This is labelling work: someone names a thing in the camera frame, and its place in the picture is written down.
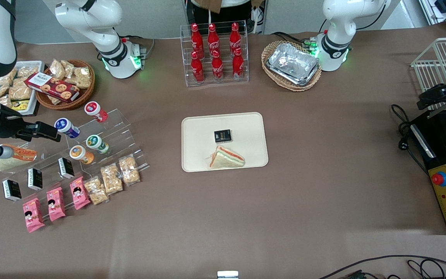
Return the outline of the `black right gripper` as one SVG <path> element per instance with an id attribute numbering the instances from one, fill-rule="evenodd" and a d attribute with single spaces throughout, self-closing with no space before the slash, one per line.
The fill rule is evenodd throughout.
<path id="1" fill-rule="evenodd" d="M 31 142 L 33 138 L 61 141 L 61 135 L 57 129 L 44 122 L 35 122 L 33 130 L 26 127 L 27 122 L 23 118 L 0 113 L 0 138 L 18 138 L 26 142 Z"/>

